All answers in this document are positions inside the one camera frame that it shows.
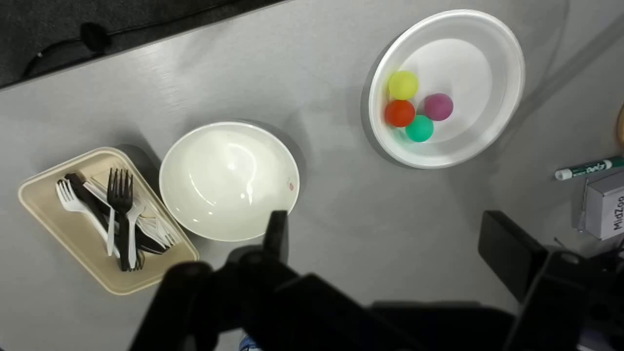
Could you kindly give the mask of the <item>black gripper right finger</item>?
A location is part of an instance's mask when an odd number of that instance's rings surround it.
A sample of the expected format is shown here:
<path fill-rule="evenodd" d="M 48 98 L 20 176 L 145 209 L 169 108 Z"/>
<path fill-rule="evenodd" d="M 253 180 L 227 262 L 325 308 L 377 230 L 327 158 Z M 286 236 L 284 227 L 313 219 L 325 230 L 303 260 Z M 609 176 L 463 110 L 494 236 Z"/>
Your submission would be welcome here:
<path fill-rule="evenodd" d="M 549 258 L 549 250 L 502 211 L 483 215 L 479 254 L 518 301 L 527 297 Z"/>

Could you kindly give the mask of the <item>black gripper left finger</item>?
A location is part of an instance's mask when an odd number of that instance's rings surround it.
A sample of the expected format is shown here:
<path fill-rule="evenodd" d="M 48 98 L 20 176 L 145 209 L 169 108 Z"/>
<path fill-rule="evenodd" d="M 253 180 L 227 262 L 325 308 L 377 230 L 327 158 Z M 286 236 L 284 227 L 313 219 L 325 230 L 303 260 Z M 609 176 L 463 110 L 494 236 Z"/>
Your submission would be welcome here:
<path fill-rule="evenodd" d="M 290 213 L 274 211 L 264 238 L 264 250 L 280 262 L 290 258 Z"/>

